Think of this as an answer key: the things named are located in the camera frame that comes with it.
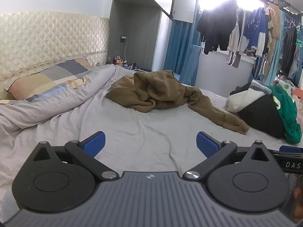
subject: white cable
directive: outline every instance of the white cable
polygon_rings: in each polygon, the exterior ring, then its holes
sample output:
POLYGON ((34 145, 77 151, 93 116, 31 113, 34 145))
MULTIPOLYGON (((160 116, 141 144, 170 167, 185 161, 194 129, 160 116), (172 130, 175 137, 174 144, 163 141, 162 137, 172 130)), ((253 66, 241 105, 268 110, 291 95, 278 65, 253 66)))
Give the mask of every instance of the white cable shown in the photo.
POLYGON ((126 38, 126 39, 127 39, 127 41, 126 41, 126 45, 125 45, 125 49, 124 49, 124 59, 125 59, 125 61, 126 61, 125 52, 126 52, 126 47, 127 47, 127 43, 128 43, 128 38, 126 38))

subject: quilted headboard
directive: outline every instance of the quilted headboard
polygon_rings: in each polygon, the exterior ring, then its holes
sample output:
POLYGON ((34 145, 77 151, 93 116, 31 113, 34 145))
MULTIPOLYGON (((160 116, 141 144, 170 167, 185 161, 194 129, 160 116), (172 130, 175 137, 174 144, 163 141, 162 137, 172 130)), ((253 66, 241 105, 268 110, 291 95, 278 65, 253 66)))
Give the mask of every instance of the quilted headboard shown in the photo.
POLYGON ((61 12, 0 15, 0 88, 59 60, 88 55, 105 63, 109 19, 61 12))

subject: finger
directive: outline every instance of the finger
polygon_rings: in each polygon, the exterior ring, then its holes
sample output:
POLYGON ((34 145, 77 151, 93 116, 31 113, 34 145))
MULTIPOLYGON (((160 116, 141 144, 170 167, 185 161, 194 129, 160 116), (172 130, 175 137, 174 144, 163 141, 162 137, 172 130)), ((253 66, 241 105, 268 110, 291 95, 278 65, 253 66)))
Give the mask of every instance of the finger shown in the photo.
POLYGON ((295 223, 299 223, 302 220, 302 218, 294 218, 295 223))
POLYGON ((300 199, 303 197, 303 191, 300 187, 296 187, 294 190, 294 198, 295 199, 300 199))
POLYGON ((303 218, 303 206, 301 204, 297 204, 294 209, 294 216, 296 218, 303 218))

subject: triangular cutout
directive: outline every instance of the triangular cutout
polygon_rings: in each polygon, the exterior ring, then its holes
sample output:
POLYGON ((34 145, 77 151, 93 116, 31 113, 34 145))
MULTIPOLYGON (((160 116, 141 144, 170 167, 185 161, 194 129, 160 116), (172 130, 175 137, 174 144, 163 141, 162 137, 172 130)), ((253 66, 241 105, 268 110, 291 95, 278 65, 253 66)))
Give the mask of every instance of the triangular cutout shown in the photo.
POLYGON ((261 148, 256 148, 256 150, 254 151, 251 159, 253 159, 253 160, 260 160, 260 161, 269 161, 269 159, 267 158, 267 156, 264 153, 263 149, 261 149, 261 148))
POLYGON ((34 158, 34 161, 40 161, 40 160, 46 160, 50 159, 51 157, 49 156, 46 148, 40 148, 39 152, 34 158))

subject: green garment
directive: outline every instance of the green garment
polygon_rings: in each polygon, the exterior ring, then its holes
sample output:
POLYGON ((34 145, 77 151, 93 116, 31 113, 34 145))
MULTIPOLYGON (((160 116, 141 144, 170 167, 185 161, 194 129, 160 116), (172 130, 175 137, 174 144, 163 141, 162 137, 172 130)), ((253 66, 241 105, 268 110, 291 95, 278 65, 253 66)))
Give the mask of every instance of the green garment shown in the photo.
POLYGON ((284 125, 285 140, 290 144, 297 144, 301 141, 301 127, 297 123, 297 107, 295 101, 290 98, 287 92, 280 86, 267 86, 271 89, 274 102, 284 125))

